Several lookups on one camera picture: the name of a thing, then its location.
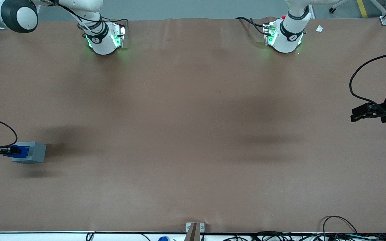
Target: metal bracket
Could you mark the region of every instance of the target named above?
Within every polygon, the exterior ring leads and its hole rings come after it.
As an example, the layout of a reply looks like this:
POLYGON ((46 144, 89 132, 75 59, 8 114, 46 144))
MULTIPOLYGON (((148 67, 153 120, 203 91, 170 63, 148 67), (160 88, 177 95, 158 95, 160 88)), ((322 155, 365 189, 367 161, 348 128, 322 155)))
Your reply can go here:
POLYGON ((382 26, 386 26, 386 22, 384 22, 382 16, 379 17, 379 20, 381 21, 382 26))
MULTIPOLYGON (((189 228, 192 225, 192 223, 196 223, 196 222, 188 222, 188 223, 186 223, 186 232, 189 231, 189 228)), ((205 223, 200 223, 199 222, 199 227, 200 227, 200 229, 199 229, 200 232, 205 232, 205 223)))

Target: black cable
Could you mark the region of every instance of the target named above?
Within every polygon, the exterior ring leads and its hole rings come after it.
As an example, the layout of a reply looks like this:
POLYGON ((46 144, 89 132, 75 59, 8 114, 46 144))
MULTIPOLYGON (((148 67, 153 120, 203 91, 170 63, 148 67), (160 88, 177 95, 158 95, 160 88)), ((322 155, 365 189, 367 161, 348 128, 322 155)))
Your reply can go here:
POLYGON ((351 94, 355 97, 355 98, 358 98, 358 99, 362 99, 364 101, 367 101, 367 102, 370 102, 372 104, 374 104, 377 108, 379 108, 381 111, 383 111, 385 114, 386 114, 386 110, 384 110, 380 105, 378 105, 376 102, 370 100, 370 99, 367 99, 367 98, 364 98, 364 97, 361 97, 357 94, 354 93, 354 91, 352 90, 352 81, 354 80, 354 77, 356 76, 356 74, 358 73, 358 71, 360 71, 360 69, 362 67, 364 67, 366 64, 369 64, 370 62, 372 61, 375 61, 375 60, 378 60, 378 59, 382 59, 382 58, 385 58, 386 55, 381 55, 381 56, 378 56, 376 58, 373 58, 367 62, 365 62, 364 64, 362 64, 360 67, 358 67, 358 69, 354 72, 354 74, 351 76, 351 79, 349 81, 349 91, 351 92, 351 94))
POLYGON ((93 236, 95 236, 95 233, 87 233, 86 235, 86 241, 91 241, 93 236))
POLYGON ((13 128, 11 128, 11 126, 5 124, 4 122, 0 121, 0 123, 1 123, 2 125, 5 125, 6 127, 8 127, 8 128, 14 133, 14 136, 16 137, 16 139, 15 139, 14 142, 12 142, 12 143, 9 144, 9 145, 0 146, 0 148, 6 148, 6 147, 9 147, 9 146, 11 146, 11 145, 14 145, 14 144, 17 142, 17 139, 18 139, 16 131, 15 131, 13 128))
POLYGON ((126 18, 122 18, 122 19, 119 19, 119 20, 113 20, 113 21, 103 21, 103 20, 96 21, 96 20, 90 20, 90 19, 83 18, 83 17, 79 16, 79 15, 76 14, 74 11, 72 11, 70 8, 68 8, 68 7, 64 6, 64 5, 57 4, 57 6, 62 7, 63 9, 65 9, 66 11, 68 11, 69 13, 71 13, 72 15, 74 15, 74 16, 77 17, 77 18, 80 18, 80 19, 83 19, 83 20, 86 20, 86 21, 89 21, 89 22, 94 22, 94 23, 117 23, 117 22, 120 22, 120 21, 126 21, 126 22, 129 21, 129 20, 127 20, 126 18))
POLYGON ((326 220, 323 222, 323 235, 325 235, 326 233, 326 222, 330 219, 330 218, 339 218, 339 219, 342 219, 344 221, 346 221, 347 223, 349 223, 349 225, 352 227, 352 229, 354 230, 355 233, 358 233, 357 232, 357 229, 355 229, 354 225, 352 225, 352 223, 350 221, 348 221, 346 218, 343 218, 341 216, 337 216, 337 215, 330 215, 328 216, 328 218, 326 218, 326 220))
MULTIPOLYGON (((243 240, 243 241, 249 241, 248 239, 246 239, 246 238, 243 238, 243 237, 237 237, 237 236, 234 236, 233 238, 236 238, 236 239, 241 239, 241 240, 243 240)), ((223 240, 223 241, 231 241, 231 239, 233 239, 233 238, 226 238, 225 240, 223 240)))
POLYGON ((246 18, 244 18, 244 17, 237 17, 236 19, 245 20, 245 21, 247 21, 249 24, 253 25, 254 28, 256 28, 256 30, 257 30, 258 32, 260 32, 261 34, 266 35, 266 36, 271 36, 271 34, 269 34, 269 33, 260 31, 260 29, 258 28, 258 26, 259 26, 259 27, 263 27, 263 25, 254 23, 254 21, 253 21, 252 18, 250 18, 250 20, 248 20, 248 19, 246 19, 246 18))
POLYGON ((245 20, 245 21, 247 21, 247 22, 250 23, 250 24, 254 24, 255 26, 263 27, 263 25, 260 25, 260 24, 257 24, 257 23, 254 23, 253 21, 251 21, 251 18, 250 18, 250 19, 247 19, 247 18, 244 18, 244 17, 237 17, 237 18, 235 18, 235 19, 245 20))
POLYGON ((140 235, 144 236, 145 238, 148 239, 148 241, 151 241, 150 238, 148 238, 147 236, 145 236, 143 233, 141 233, 140 235))

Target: green led light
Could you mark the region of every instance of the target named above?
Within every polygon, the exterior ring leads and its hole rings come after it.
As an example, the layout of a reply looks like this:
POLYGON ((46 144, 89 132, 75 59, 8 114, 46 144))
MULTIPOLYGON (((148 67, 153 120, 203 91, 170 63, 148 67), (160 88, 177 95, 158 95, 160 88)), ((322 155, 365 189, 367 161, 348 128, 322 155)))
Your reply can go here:
POLYGON ((273 34, 269 36, 269 44, 274 44, 276 37, 278 37, 277 31, 273 32, 273 34))
POLYGON ((92 47, 92 44, 90 43, 90 40, 89 40, 89 38, 87 37, 87 35, 86 35, 86 39, 87 39, 87 42, 89 43, 89 46, 92 47))
POLYGON ((121 45, 121 43, 120 43, 120 38, 119 38, 119 37, 113 36, 113 35, 111 35, 111 37, 112 37, 112 40, 113 40, 114 45, 115 45, 116 47, 118 47, 118 46, 121 45))

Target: brown table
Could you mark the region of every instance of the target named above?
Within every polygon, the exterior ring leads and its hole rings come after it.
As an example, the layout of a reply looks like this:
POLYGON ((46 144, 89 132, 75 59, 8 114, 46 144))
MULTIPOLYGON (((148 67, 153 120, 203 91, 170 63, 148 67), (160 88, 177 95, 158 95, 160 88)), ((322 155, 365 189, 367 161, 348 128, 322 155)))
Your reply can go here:
MULTIPOLYGON (((386 53, 379 20, 311 20, 290 54, 239 20, 169 19, 98 56, 75 24, 0 33, 0 119, 48 145, 0 157, 0 230, 386 232, 386 124, 351 123, 348 89, 386 53)), ((354 89, 383 101, 386 59, 354 89)))

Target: brown tablecloth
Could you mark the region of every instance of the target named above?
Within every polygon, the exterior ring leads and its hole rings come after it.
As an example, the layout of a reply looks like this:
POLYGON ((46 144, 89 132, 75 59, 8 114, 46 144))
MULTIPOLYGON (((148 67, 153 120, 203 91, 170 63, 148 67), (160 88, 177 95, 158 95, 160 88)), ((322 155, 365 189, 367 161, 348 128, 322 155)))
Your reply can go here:
MULTIPOLYGON (((348 89, 386 53, 379 20, 311 20, 290 54, 239 20, 169 19, 98 56, 75 24, 0 33, 0 119, 48 147, 0 157, 0 230, 386 232, 386 124, 351 123, 348 89)), ((354 89, 382 102, 386 59, 354 89)))

